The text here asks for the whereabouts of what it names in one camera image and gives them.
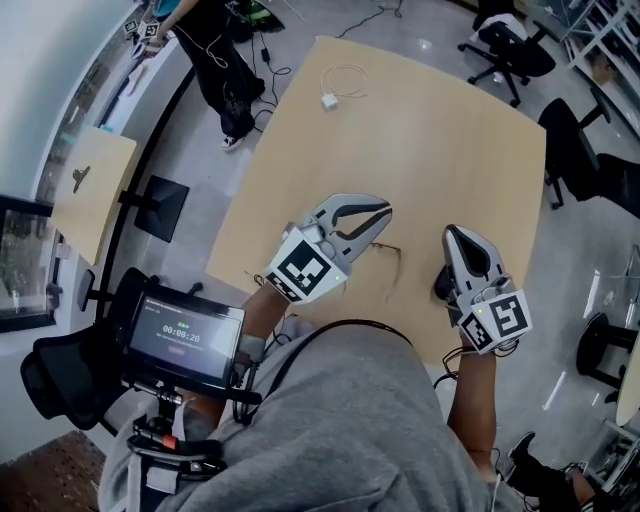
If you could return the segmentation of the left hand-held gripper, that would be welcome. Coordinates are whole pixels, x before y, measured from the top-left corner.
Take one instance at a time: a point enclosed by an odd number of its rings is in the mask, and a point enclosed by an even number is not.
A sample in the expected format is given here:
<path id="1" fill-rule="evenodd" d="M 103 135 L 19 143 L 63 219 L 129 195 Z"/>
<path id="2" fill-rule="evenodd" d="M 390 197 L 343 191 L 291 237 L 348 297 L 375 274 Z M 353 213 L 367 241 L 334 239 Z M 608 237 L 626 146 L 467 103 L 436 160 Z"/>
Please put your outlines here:
<path id="1" fill-rule="evenodd" d="M 264 279 L 292 304 L 308 304 L 346 282 L 353 262 L 392 219 L 390 203 L 369 194 L 336 193 L 314 215 L 289 222 Z M 352 231 L 337 230 L 342 217 L 375 213 Z"/>

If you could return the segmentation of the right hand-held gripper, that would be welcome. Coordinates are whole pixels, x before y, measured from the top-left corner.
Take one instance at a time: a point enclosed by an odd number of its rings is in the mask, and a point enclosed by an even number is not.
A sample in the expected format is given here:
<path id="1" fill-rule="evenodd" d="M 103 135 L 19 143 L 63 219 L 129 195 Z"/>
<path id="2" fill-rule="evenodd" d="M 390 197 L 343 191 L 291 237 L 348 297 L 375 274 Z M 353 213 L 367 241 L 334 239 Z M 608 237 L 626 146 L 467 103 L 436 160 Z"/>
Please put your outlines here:
<path id="1" fill-rule="evenodd" d="M 458 293 L 469 291 L 471 283 L 490 283 L 447 304 L 451 324 L 479 354 L 512 349 L 532 323 L 524 291 L 510 276 L 503 276 L 497 248 L 477 232 L 455 224 L 444 230 L 443 248 Z"/>

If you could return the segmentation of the thin-framed eyeglasses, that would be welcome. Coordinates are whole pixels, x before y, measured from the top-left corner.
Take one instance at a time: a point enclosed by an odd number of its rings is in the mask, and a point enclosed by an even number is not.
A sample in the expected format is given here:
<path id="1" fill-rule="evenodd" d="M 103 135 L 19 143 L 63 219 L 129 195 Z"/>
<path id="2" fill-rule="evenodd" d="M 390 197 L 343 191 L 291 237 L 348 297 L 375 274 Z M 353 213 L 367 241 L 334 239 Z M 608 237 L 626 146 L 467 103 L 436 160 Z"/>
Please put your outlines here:
<path id="1" fill-rule="evenodd" d="M 387 250 L 387 251 L 391 251 L 394 256 L 395 256 L 395 262 L 396 262 L 396 271 L 395 271 L 395 275 L 394 275 L 394 279 L 392 281 L 392 284 L 385 296 L 385 300 L 384 302 L 387 303 L 389 301 L 389 299 L 391 298 L 391 296 L 393 295 L 393 293 L 395 292 L 397 285 L 399 283 L 400 277 L 401 277 L 401 271 L 402 271 L 402 249 L 397 247 L 397 246 L 393 246 L 393 245 L 389 245 L 389 244 L 385 244 L 385 243 L 380 243 L 380 242 L 371 242 L 370 246 L 374 249 L 377 250 Z"/>

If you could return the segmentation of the person's right forearm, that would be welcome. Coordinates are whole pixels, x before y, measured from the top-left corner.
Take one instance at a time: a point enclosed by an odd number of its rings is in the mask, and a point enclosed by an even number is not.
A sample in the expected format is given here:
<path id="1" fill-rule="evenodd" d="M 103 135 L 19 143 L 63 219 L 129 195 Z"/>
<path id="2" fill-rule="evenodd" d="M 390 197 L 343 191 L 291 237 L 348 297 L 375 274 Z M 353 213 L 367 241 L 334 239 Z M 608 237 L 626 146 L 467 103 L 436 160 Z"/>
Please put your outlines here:
<path id="1" fill-rule="evenodd" d="M 476 352 L 464 355 L 447 424 L 477 467 L 482 479 L 495 482 L 492 465 L 496 439 L 496 356 Z"/>

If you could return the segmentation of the person's left forearm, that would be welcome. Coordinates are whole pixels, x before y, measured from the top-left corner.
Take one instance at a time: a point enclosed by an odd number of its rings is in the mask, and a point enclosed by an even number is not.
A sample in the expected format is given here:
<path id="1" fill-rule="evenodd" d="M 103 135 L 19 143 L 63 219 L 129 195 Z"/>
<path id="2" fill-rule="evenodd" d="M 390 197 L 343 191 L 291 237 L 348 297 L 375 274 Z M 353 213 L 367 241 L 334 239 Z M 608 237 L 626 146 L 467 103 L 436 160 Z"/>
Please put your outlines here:
<path id="1" fill-rule="evenodd" d="M 269 282 L 265 282 L 242 306 L 244 322 L 239 342 L 239 352 L 250 359 L 264 351 L 263 343 L 273 335 L 275 343 L 283 345 L 292 337 L 284 328 L 274 334 L 280 322 L 285 322 L 285 314 L 290 302 Z"/>

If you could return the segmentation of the black glasses case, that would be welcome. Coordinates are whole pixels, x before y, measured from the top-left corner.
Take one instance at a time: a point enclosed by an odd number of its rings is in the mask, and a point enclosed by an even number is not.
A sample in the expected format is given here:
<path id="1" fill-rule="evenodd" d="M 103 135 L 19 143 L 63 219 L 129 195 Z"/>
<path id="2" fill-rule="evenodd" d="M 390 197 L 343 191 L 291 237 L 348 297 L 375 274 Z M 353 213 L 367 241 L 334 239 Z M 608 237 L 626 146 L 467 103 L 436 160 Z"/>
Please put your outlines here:
<path id="1" fill-rule="evenodd" d="M 439 300 L 448 302 L 455 291 L 455 280 L 450 275 L 449 267 L 444 266 L 434 282 L 433 293 Z"/>

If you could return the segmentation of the black stool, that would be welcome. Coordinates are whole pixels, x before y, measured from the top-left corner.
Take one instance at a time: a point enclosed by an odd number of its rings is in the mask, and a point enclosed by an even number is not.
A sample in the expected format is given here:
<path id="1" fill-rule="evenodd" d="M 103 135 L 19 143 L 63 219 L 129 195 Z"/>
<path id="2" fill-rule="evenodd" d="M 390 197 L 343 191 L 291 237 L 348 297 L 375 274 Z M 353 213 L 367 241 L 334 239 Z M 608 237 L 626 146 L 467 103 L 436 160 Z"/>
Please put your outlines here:
<path id="1" fill-rule="evenodd" d="M 625 349 L 630 354 L 638 333 L 638 330 L 612 325 L 604 312 L 595 314 L 588 321 L 578 343 L 577 372 L 619 391 L 625 370 L 616 377 L 601 371 L 599 365 L 610 347 Z"/>

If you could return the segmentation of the round wooden table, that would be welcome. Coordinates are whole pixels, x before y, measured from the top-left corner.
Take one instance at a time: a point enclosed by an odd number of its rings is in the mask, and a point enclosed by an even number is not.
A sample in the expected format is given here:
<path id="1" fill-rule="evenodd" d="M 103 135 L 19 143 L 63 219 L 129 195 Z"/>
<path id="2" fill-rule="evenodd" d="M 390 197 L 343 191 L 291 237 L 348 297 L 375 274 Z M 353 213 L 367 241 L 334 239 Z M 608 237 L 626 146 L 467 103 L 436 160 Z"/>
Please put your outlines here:
<path id="1" fill-rule="evenodd" d="M 616 410 L 616 424 L 626 425 L 640 410 L 640 330 L 626 368 Z"/>

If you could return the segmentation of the black table base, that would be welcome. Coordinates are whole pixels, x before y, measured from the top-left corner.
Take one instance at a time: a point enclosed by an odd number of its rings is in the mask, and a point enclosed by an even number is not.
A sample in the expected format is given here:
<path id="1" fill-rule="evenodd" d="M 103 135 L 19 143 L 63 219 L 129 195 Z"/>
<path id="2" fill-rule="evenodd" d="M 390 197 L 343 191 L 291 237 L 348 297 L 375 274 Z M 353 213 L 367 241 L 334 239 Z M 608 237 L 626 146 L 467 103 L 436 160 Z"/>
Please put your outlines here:
<path id="1" fill-rule="evenodd" d="M 153 175 L 142 195 L 122 191 L 118 202 L 137 208 L 137 228 L 170 243 L 188 193 L 187 186 Z"/>

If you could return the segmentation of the person's grey sweatshirt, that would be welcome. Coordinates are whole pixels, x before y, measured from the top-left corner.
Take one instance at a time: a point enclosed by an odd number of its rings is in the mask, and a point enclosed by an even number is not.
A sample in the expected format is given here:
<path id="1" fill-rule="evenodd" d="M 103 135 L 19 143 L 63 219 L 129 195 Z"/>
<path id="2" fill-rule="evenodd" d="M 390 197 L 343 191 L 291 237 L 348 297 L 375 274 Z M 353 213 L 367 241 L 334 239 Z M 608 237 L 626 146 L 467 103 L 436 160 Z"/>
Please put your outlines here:
<path id="1" fill-rule="evenodd" d="M 256 384 L 264 400 L 248 426 L 186 413 L 186 436 L 220 442 L 226 469 L 172 482 L 158 498 L 142 486 L 124 426 L 100 512 L 521 512 L 509 487 L 482 479 L 399 336 L 346 325 L 298 338 L 268 357 Z"/>

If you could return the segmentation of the small black monitor screen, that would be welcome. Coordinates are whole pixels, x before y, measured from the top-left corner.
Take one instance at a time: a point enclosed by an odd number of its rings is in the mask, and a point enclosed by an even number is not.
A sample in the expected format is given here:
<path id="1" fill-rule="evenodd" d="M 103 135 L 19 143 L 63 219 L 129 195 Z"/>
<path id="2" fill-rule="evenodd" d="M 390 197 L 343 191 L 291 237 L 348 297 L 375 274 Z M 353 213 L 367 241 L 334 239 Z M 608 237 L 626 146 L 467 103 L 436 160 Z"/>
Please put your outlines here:
<path id="1" fill-rule="evenodd" d="M 230 386 L 245 312 L 164 286 L 141 295 L 125 341 L 128 359 L 181 387 Z"/>

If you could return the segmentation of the white cloth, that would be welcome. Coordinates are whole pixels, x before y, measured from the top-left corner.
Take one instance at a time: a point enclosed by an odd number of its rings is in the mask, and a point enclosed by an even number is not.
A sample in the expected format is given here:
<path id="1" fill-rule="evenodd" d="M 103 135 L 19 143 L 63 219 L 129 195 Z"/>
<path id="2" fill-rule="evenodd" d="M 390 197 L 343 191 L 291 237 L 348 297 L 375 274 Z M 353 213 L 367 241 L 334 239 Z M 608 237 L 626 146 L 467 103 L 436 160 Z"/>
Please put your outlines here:
<path id="1" fill-rule="evenodd" d="M 497 28 L 498 26 L 506 27 L 511 33 L 521 40 L 526 40 L 528 34 L 525 26 L 511 13 L 501 13 L 486 18 L 476 29 L 477 32 L 488 30 L 489 28 Z"/>

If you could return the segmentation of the small wooden table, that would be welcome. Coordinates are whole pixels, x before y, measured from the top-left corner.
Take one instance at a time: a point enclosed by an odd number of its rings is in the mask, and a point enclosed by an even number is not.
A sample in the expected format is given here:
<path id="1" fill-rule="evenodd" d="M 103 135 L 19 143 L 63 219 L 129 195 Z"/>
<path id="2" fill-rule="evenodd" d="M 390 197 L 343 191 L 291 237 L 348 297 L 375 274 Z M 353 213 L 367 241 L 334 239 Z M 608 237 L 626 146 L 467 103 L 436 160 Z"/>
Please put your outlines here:
<path id="1" fill-rule="evenodd" d="M 127 186 L 137 143 L 109 131 L 83 128 L 72 147 L 56 188 L 51 220 L 68 245 L 88 264 L 100 260 L 111 218 Z M 90 165 L 78 192 L 72 193 L 72 171 Z"/>

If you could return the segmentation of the black mesh office chair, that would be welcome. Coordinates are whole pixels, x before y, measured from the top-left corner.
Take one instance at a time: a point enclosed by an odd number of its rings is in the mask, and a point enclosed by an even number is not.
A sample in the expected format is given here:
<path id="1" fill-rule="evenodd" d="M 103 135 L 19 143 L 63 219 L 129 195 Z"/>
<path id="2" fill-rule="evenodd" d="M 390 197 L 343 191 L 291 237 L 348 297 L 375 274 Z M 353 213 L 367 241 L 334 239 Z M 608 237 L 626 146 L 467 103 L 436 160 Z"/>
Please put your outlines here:
<path id="1" fill-rule="evenodd" d="M 159 279 L 136 268 L 123 275 L 107 314 L 79 331 L 36 340 L 20 367 L 25 390 L 47 420 L 66 417 L 88 431 L 129 389 L 125 341 L 145 289 Z"/>

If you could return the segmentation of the black monitor mount rig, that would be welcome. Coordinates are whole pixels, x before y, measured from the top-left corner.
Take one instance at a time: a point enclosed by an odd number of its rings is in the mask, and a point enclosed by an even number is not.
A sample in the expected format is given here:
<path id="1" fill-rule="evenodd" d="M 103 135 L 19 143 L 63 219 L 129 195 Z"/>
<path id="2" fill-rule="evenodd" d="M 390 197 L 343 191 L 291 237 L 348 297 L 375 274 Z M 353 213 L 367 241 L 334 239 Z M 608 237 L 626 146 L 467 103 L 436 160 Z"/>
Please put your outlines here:
<path id="1" fill-rule="evenodd" d="M 262 402 L 253 390 L 257 370 L 263 361 L 262 348 L 242 348 L 234 357 L 230 384 L 218 394 L 232 401 L 233 418 L 249 425 L 251 408 Z M 135 381 L 133 387 L 158 399 L 159 410 L 153 417 L 142 415 L 133 422 L 129 450 L 140 457 L 143 479 L 167 474 L 177 481 L 205 481 L 226 469 L 221 444 L 214 440 L 183 441 L 173 433 L 177 408 L 186 403 L 173 386 L 150 387 Z"/>

